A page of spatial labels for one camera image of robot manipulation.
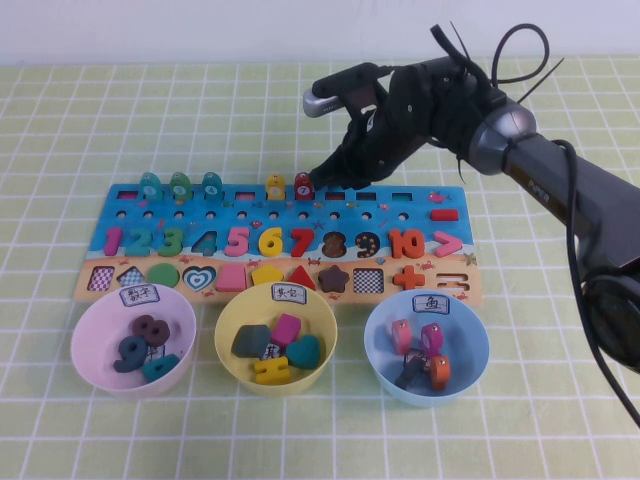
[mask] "pink bowl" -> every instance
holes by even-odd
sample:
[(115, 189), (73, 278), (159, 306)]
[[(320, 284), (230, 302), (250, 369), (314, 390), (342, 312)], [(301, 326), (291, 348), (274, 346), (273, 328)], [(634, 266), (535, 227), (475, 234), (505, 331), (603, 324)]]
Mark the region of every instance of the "pink bowl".
[[(131, 335), (131, 322), (141, 315), (167, 322), (171, 335), (165, 355), (180, 358), (169, 373), (152, 383), (147, 383), (140, 370), (117, 373), (113, 369), (113, 362), (121, 358), (120, 341)], [(78, 374), (94, 387), (137, 400), (159, 395), (180, 380), (191, 363), (195, 338), (196, 315), (180, 293), (163, 285), (136, 285), (108, 293), (82, 315), (71, 337), (71, 360)]]

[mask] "white wall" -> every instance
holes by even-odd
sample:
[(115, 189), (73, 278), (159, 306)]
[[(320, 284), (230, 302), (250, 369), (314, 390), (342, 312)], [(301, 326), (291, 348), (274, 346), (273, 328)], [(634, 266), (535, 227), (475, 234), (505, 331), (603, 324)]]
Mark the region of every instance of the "white wall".
[(640, 53), (640, 0), (0, 0), (0, 64), (422, 59), (449, 20), (475, 55), (519, 22), (553, 53)]

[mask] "table surface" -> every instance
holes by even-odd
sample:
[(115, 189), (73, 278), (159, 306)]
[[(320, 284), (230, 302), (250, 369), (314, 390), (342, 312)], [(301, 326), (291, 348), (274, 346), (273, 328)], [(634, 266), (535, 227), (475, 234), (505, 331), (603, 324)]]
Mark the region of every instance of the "table surface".
[[(536, 63), (506, 59), (502, 76)], [(117, 401), (75, 373), (69, 340), (86, 306), (71, 293), (109, 185), (147, 170), (165, 182), (175, 171), (291, 181), (342, 138), (346, 114), (306, 118), (300, 97), (344, 66), (0, 69), (0, 477), (639, 475), (640, 436), (576, 316), (562, 226), (508, 178), (463, 168), (462, 184), (452, 155), (432, 148), (384, 183), (467, 192), (492, 354), (451, 406), (419, 410), (382, 393), (362, 307), (336, 308), (335, 357), (297, 397), (239, 388), (214, 351), (219, 307), (201, 305), (196, 361), (168, 394)], [(543, 134), (640, 184), (640, 58), (569, 58), (525, 104)], [(640, 377), (614, 372), (638, 404)]]

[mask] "robotic arm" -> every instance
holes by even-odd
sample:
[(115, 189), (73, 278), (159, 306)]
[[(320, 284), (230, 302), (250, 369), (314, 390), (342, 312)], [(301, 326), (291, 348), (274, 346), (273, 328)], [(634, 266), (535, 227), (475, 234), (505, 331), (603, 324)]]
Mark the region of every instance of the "robotic arm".
[[(514, 27), (497, 56), (508, 36), (522, 28), (538, 31), (545, 43), (545, 61), (535, 75), (548, 57), (539, 28)], [(351, 117), (342, 144), (311, 171), (314, 187), (364, 188), (388, 177), (425, 143), (450, 150), (482, 174), (509, 175), (567, 225), (574, 290), (596, 361), (606, 368), (600, 347), (640, 373), (640, 189), (577, 157), (567, 142), (536, 133), (533, 114), (498, 88), (496, 58), (489, 80), (439, 26), (431, 32), (447, 56), (402, 67), (363, 63), (305, 92), (308, 116), (344, 106)], [(378, 79), (391, 72), (387, 92)], [(606, 370), (640, 426), (640, 416)]]

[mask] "heart shape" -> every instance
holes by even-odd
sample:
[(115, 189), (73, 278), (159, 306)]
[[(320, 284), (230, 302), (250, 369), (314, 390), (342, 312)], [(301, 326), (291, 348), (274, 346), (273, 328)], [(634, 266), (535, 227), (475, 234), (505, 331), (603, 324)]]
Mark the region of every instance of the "heart shape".
[(189, 288), (199, 292), (211, 285), (213, 279), (216, 278), (216, 271), (212, 267), (189, 267), (184, 271), (182, 278)]
[(289, 365), (313, 370), (320, 362), (320, 342), (314, 335), (303, 335), (297, 342), (287, 345), (285, 355)]

